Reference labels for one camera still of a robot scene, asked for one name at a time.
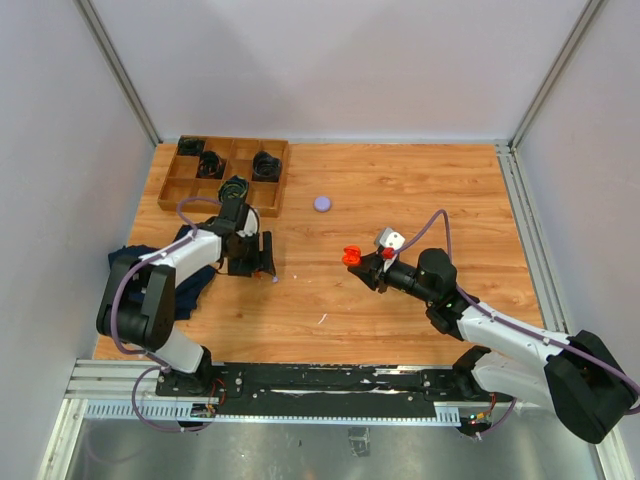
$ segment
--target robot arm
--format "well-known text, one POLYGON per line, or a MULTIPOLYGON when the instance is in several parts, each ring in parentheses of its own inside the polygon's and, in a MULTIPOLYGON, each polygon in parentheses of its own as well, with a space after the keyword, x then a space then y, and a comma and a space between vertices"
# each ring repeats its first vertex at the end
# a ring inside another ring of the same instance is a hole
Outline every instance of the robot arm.
POLYGON ((173 370, 190 375, 196 383, 210 385, 211 354, 174 328, 175 289, 205 265, 228 260, 228 274, 250 277, 255 272, 275 275, 270 232, 262 234, 259 217, 243 198, 226 200, 217 217, 197 225, 183 239, 139 258, 119 257, 113 264, 97 318, 97 329, 111 336, 110 316, 116 290, 131 268, 150 257, 125 287, 117 312, 118 336, 142 347, 173 370), (144 293, 142 302, 131 297, 144 293))
POLYGON ((590 443, 601 442, 633 406, 638 396, 626 383, 553 345, 571 345, 622 371, 596 335, 581 331, 568 336, 503 315, 457 288, 456 268, 444 250, 424 250, 413 267, 396 254, 403 243, 399 233, 387 228, 378 235, 375 252, 361 256, 357 247, 347 247, 343 261, 371 290, 383 293, 391 286, 424 301, 439 332, 482 345, 453 366, 468 398, 501 392, 536 403, 555 411, 569 430, 590 443))

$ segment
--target wire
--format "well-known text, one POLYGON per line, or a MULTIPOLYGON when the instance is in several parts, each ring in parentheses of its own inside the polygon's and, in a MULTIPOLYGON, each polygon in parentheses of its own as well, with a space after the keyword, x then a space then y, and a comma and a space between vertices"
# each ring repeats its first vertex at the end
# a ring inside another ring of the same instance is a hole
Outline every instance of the wire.
POLYGON ((509 408, 507 408, 507 411, 504 412, 504 415, 502 416, 502 418, 497 422, 495 422, 493 425, 491 425, 489 428, 487 428, 484 432, 479 434, 480 438, 484 437, 487 433, 495 432, 498 428, 500 428, 500 425, 502 425, 507 420, 507 418, 509 418, 509 415, 511 415, 511 413, 513 412, 513 409, 515 408, 517 401, 518 399, 516 398, 511 400, 511 404, 509 405, 509 408))
MULTIPOLYGON (((531 338, 539 340, 540 342, 543 342, 543 343, 547 343, 548 342, 550 345, 553 345, 554 347, 561 348, 563 350, 566 350, 568 352, 573 353, 574 355, 577 355, 578 357, 582 358, 583 360, 587 360, 588 362, 594 364, 597 367, 602 368, 607 373, 613 375, 614 377, 616 377, 619 380, 621 380, 624 383, 626 383, 632 390, 634 390, 636 392, 636 394, 638 396, 640 396, 640 385, 638 385, 634 380, 632 380, 630 377, 625 375, 623 372, 621 372, 617 368, 614 368, 611 365, 609 365, 608 363, 603 362, 599 358, 596 358, 593 355, 589 355, 588 353, 583 352, 582 350, 579 350, 579 349, 577 349, 577 348, 575 348, 575 347, 573 347, 571 345, 559 342, 558 340, 555 340, 553 338, 545 337, 544 335, 542 335, 540 333, 532 332, 532 331, 528 330, 527 328, 522 327, 521 325, 517 325, 517 324, 511 323, 510 321, 500 317, 499 315, 495 315, 495 314, 491 313, 490 311, 488 311, 487 309, 483 308, 481 305, 476 303, 467 294, 467 292, 465 292, 460 287, 460 285, 457 285, 456 288, 457 288, 458 292, 460 293, 460 295, 462 295, 462 297, 471 306, 473 306, 476 310, 478 310, 483 315, 495 320, 496 322, 504 325, 505 327, 509 327, 509 328, 511 328, 513 330, 516 330, 517 332, 523 333, 523 334, 525 334, 525 335, 527 335, 527 336, 529 336, 531 338)), ((640 413, 640 405, 638 405, 635 408, 630 409, 628 412, 625 413, 625 415, 635 415, 637 413, 640 413)))
POLYGON ((148 427, 151 427, 158 432, 164 433, 199 432, 207 428, 211 422, 207 422, 205 425, 201 425, 199 427, 165 427, 163 425, 158 425, 157 423, 152 422, 151 420, 145 418, 144 415, 142 415, 142 412, 140 412, 140 409, 136 404, 136 394, 138 393, 138 387, 140 386, 140 383, 142 382, 144 377, 155 371, 167 372, 167 369, 160 366, 149 367, 144 372, 142 372, 142 374, 136 379, 136 382, 133 384, 133 390, 131 390, 131 406, 133 407, 133 413, 136 414, 136 417, 138 417, 138 419, 148 427))
POLYGON ((393 253, 397 255, 401 252, 404 252, 408 248, 412 247, 418 240, 422 238, 422 236, 425 233, 427 233, 427 230, 431 228, 431 226, 434 224, 434 222, 438 219, 440 215, 442 215, 444 218, 444 228, 447 234, 447 254, 449 255, 449 259, 453 261, 453 247, 451 245, 451 227, 449 225, 449 215, 447 214, 447 211, 443 208, 441 208, 440 210, 438 210, 436 213, 433 214, 433 216, 429 219, 427 224, 424 227, 422 227, 422 230, 420 230, 415 237, 413 237, 407 243, 402 245, 400 248, 394 250, 393 253))
POLYGON ((122 280, 120 281, 120 284, 116 289, 116 294, 113 296, 113 303, 111 305, 109 327, 110 327, 110 333, 111 333, 111 338, 113 339, 113 343, 115 343, 116 348, 121 353, 124 353, 125 355, 146 355, 147 354, 147 352, 142 349, 129 350, 122 344, 122 341, 120 340, 120 336, 118 335, 118 309, 120 307, 120 302, 122 301, 122 295, 124 294, 125 288, 127 287, 127 284, 129 283, 129 281, 135 276, 136 273, 138 273, 139 270, 149 265, 150 263, 160 260, 161 258, 167 256, 168 254, 173 253, 176 250, 184 247, 187 243, 191 242, 192 240, 195 240, 196 234, 198 233, 198 226, 182 212, 182 208, 184 207, 185 204, 190 202, 195 202, 195 201, 209 202, 209 203, 214 203, 216 205, 219 204, 217 200, 209 197, 188 197, 181 200, 180 203, 178 203, 176 212, 178 213, 178 216, 187 225, 191 227, 191 235, 187 233, 184 237, 182 237, 180 240, 178 240, 174 244, 169 245, 168 247, 162 250, 159 250, 155 254, 141 260, 139 263, 134 265, 124 275, 124 277, 122 277, 122 280))
POLYGON ((196 234, 198 233, 198 226, 182 212, 182 208, 184 207, 185 204, 187 204, 189 202, 195 202, 195 201, 203 201, 203 202, 214 203, 214 204, 219 204, 220 203, 217 200, 215 200, 213 198, 209 198, 209 197, 188 197, 188 198, 185 198, 184 200, 180 201, 180 203, 178 203, 178 206, 176 208, 176 212, 178 213, 178 216, 187 225, 189 225, 191 227, 190 234, 187 233, 184 237, 182 237, 180 240, 175 242, 173 245, 169 245, 168 247, 164 248, 163 250, 160 250, 159 252, 156 252, 155 255, 151 255, 151 256, 145 258, 144 260, 140 261, 136 265, 134 265, 133 268, 131 268, 125 274, 125 276, 122 277, 122 280, 120 281, 120 284, 118 285, 118 288, 116 290, 116 294, 113 297, 113 303, 111 305, 110 333, 111 333, 111 338, 113 339, 113 343, 116 345, 116 348, 120 352, 122 352, 122 353, 124 353, 126 355, 145 354, 149 358, 151 358, 152 360, 155 360, 156 362, 158 362, 160 364, 160 366, 151 367, 151 368, 148 368, 147 370, 145 370, 144 372, 142 372, 142 374, 137 378, 137 380, 136 380, 136 382, 135 382, 135 384, 133 386, 133 390, 131 392, 131 406, 132 406, 133 411, 136 414, 136 416, 140 419, 140 421, 142 423, 144 423, 145 425, 148 425, 149 427, 151 427, 151 428, 153 428, 155 430, 158 430, 160 432, 169 432, 169 433, 198 432, 198 431, 206 428, 209 424, 204 425, 202 427, 185 427, 185 428, 181 427, 179 429, 178 428, 169 428, 169 427, 163 427, 163 426, 158 425, 158 424, 156 424, 156 423, 154 423, 154 422, 152 422, 150 420, 147 420, 146 418, 144 418, 142 413, 140 413, 140 409, 136 405, 136 392, 138 391, 138 386, 140 385, 140 382, 142 381, 142 379, 146 375, 148 375, 149 373, 151 373, 151 372, 153 372, 155 370, 160 370, 160 371, 163 371, 163 372, 169 372, 171 370, 171 367, 166 362, 164 362, 160 358, 158 358, 155 355, 153 355, 153 353, 147 352, 146 350, 129 350, 129 349, 124 347, 124 345, 122 344, 122 341, 120 340, 120 336, 118 335, 118 308, 120 307, 120 300, 122 299, 122 294, 124 293, 124 290, 125 290, 125 288, 127 286, 127 283, 129 283, 129 280, 131 280, 133 278, 133 276, 140 269, 144 268, 146 265, 150 264, 151 262, 155 262, 156 260, 164 258, 169 253, 172 253, 172 252, 178 250, 179 248, 182 248, 184 245, 186 245, 190 241, 195 240, 196 234))
MULTIPOLYGON (((422 230, 420 230, 418 232, 418 234, 415 237, 413 237, 409 242, 405 243, 402 247, 398 248, 397 250, 394 250, 394 253, 398 254, 400 252, 405 251, 406 249, 408 249, 412 245, 414 245, 418 240, 420 240, 420 238, 425 233, 427 233, 429 228, 431 228, 433 223, 436 221, 436 219, 440 215, 442 215, 444 217, 445 233, 447 235, 447 253, 449 254, 449 259, 453 260, 453 248, 452 248, 452 242, 451 242, 451 226, 449 225, 449 215, 447 214, 446 210, 444 210, 444 209, 440 209, 436 213, 434 213, 433 216, 426 223, 426 225, 422 228, 422 230)), ((638 385, 634 380, 632 380, 630 377, 625 375, 623 372, 621 372, 617 368, 614 368, 611 365, 603 362, 602 360, 594 357, 593 355, 589 355, 588 353, 583 352, 582 350, 579 350, 579 349, 577 349, 577 348, 575 348, 575 347, 573 347, 571 345, 559 342, 559 341, 557 341, 557 340, 555 340, 553 338, 547 338, 544 335, 541 335, 541 334, 539 334, 537 332, 532 332, 532 331, 528 330, 525 327, 522 327, 520 325, 511 323, 508 320, 506 320, 506 319, 504 319, 504 318, 502 318, 502 317, 500 317, 498 315, 495 315, 495 314, 491 313, 490 311, 486 310, 485 308, 483 308, 482 306, 480 306, 477 302, 475 302, 467 294, 467 292, 465 292, 462 289, 462 287, 460 287, 460 285, 456 285, 456 289, 460 293, 460 295, 462 295, 462 297, 471 306, 473 306, 476 310, 478 310, 483 315, 495 320, 496 322, 498 322, 498 323, 500 323, 500 324, 502 324, 502 325, 504 325, 506 327, 509 327, 509 328, 511 328, 513 330, 516 330, 516 331, 518 331, 520 333, 523 333, 525 335, 528 335, 529 337, 532 337, 532 338, 534 338, 536 340, 539 340, 539 341, 541 341, 543 343, 548 342, 549 344, 553 345, 554 347, 558 347, 558 348, 561 348, 563 350, 566 350, 566 351, 568 351, 570 353, 573 353, 574 355, 577 355, 577 356, 581 357, 584 360, 587 360, 588 362, 591 362, 592 364, 602 368, 606 372, 610 373, 611 375, 615 376, 616 378, 618 378, 621 381, 623 381, 624 383, 626 383, 632 390, 635 391, 635 393, 638 396, 640 396, 640 385, 638 385)), ((504 416, 500 419, 500 421, 495 423, 488 430, 485 430, 483 432, 483 434, 486 434, 487 432, 495 431, 495 429, 497 429, 500 425, 502 425, 502 423, 506 420, 506 418, 513 411, 513 407, 515 406, 515 403, 516 403, 516 399, 514 398, 512 400, 512 402, 511 402, 511 406, 509 407, 507 412, 504 414, 504 416)), ((635 415, 637 413, 640 413, 640 404, 638 406, 636 406, 635 408, 629 409, 629 411, 626 412, 625 415, 635 415)))

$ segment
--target metal floor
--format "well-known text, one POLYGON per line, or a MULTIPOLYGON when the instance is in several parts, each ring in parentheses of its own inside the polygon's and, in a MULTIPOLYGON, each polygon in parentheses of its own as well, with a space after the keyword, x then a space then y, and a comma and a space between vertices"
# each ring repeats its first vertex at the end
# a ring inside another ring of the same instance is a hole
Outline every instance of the metal floor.
POLYGON ((603 478, 593 447, 539 409, 514 413, 482 442, 451 427, 372 426, 368 455, 350 441, 349 429, 220 423, 197 434, 166 434, 138 421, 85 420, 67 479, 603 478), (88 442, 99 460, 87 454, 88 442))

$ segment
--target red object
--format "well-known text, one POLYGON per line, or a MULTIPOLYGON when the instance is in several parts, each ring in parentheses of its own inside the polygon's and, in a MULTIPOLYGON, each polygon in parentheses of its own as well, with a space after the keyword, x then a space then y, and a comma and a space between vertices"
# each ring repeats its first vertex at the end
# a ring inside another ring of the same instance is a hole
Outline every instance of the red object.
POLYGON ((385 260, 391 260, 393 258, 393 255, 393 248, 391 247, 387 247, 382 250, 382 258, 384 258, 385 260))
POLYGON ((360 248, 355 245, 349 245, 344 248, 344 256, 342 257, 342 263, 347 267, 357 267, 362 263, 360 255, 360 248))

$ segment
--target wooden tray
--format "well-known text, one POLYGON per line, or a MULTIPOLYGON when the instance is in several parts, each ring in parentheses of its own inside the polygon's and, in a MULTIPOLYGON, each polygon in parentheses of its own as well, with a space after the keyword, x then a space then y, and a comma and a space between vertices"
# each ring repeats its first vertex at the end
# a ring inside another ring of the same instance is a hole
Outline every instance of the wooden tray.
MULTIPOLYGON (((196 178, 200 156, 178 155, 176 147, 158 196, 160 208, 175 210, 178 202, 187 197, 210 197, 217 200, 218 190, 222 184, 234 175, 239 175, 249 182, 247 203, 256 208, 261 216, 277 217, 279 215, 289 167, 289 142, 198 135, 184 135, 180 138, 203 140, 203 151, 216 152, 224 162, 224 171, 220 179, 196 178), (281 160, 282 169, 278 182, 253 180, 253 157, 260 151, 265 151, 281 160)), ((216 214, 219 213, 220 207, 206 202, 192 202, 186 204, 183 211, 216 214)))

